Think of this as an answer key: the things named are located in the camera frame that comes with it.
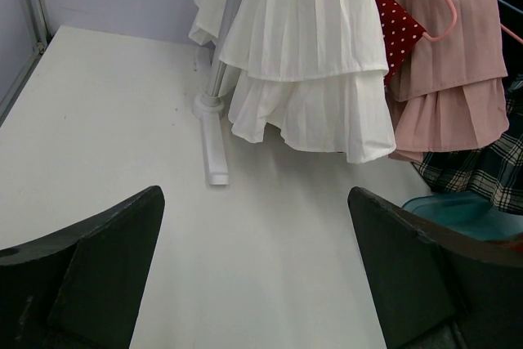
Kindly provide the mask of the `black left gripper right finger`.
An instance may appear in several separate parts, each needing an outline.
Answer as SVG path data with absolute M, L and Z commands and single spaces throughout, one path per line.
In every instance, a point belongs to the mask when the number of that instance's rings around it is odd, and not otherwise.
M 520 348 L 522 254 L 421 218 L 360 187 L 348 195 L 388 348 Z

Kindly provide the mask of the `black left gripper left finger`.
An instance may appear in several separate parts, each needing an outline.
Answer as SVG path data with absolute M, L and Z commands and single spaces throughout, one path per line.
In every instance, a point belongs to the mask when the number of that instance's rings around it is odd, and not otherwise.
M 3 348 L 128 348 L 163 220 L 151 186 L 1 251 Z

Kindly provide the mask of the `red dotted garment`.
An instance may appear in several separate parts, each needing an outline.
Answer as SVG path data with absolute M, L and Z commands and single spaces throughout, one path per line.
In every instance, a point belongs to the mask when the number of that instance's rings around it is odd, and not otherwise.
M 426 30 L 396 0 L 375 2 L 386 48 L 389 71 L 384 83 L 387 86 L 407 60 L 416 43 L 423 38 Z

